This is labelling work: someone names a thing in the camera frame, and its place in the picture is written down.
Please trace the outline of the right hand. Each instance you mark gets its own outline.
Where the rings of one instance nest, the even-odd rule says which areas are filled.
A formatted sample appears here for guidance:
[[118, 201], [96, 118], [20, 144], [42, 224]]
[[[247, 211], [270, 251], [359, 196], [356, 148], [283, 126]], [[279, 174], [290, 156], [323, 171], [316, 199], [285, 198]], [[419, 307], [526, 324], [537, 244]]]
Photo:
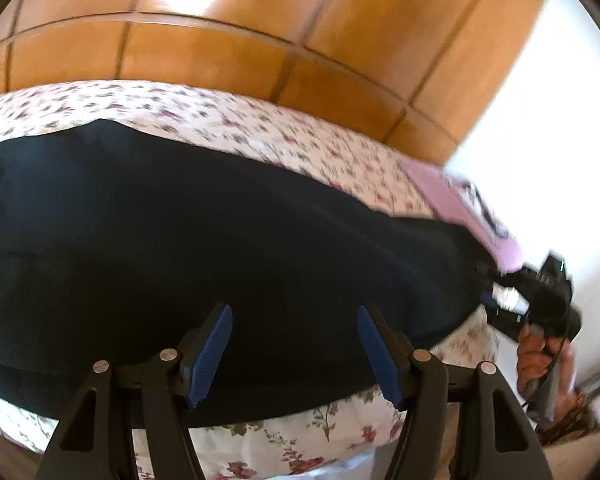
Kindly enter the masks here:
[[530, 396], [532, 380], [542, 379], [554, 359], [560, 367], [556, 412], [569, 411], [578, 397], [574, 386], [576, 359], [570, 342], [555, 337], [545, 338], [535, 333], [530, 325], [525, 325], [518, 338], [516, 366], [517, 390], [524, 399]]

